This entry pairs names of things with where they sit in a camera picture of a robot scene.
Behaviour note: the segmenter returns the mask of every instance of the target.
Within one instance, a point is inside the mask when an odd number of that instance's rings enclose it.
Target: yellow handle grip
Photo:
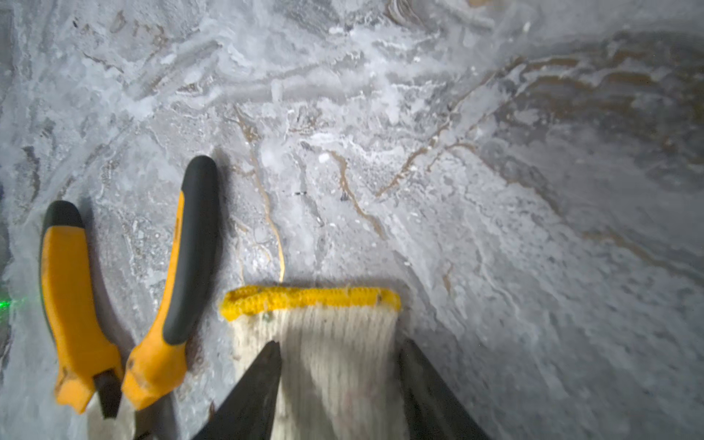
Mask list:
[[[174,242],[159,311],[132,350],[122,392],[137,410],[171,392],[186,376],[186,341],[206,305],[218,240],[218,169],[195,157],[181,186]]]
[[[122,379],[122,367],[117,347],[98,324],[85,229],[78,209],[67,201],[55,201],[47,209],[41,279],[44,313],[58,356],[56,401],[82,414],[96,391],[93,377],[113,370]]]

